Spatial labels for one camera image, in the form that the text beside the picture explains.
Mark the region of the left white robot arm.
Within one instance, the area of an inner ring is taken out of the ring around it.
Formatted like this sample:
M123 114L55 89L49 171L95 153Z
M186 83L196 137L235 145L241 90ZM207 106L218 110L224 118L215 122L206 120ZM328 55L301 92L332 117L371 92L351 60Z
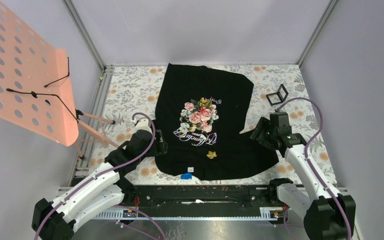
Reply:
M70 240L85 223L108 208L132 204L136 187L126 174L144 158L166 154L167 148L161 130L137 130L77 185L51 201L43 198L35 204L31 224L34 239Z

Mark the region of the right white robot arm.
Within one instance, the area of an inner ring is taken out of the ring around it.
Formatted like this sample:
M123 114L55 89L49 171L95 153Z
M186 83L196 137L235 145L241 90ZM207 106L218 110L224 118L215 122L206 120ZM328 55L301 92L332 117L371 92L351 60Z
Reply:
M302 220L311 240L350 240L354 234L356 202L344 195L314 163L309 144L292 131L289 116L275 112L261 117L250 137L260 145L278 151L293 168L306 192L288 178L270 181L267 201L273 206L286 204Z

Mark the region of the black floral t-shirt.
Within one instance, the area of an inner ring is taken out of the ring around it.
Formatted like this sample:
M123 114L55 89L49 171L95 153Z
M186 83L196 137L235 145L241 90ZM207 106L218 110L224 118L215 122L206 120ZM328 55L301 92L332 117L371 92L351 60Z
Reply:
M168 144L155 158L160 171L202 181L250 178L273 166L276 151L242 132L254 85L244 75L206 66L167 66L154 124ZM207 153L217 157L209 159Z

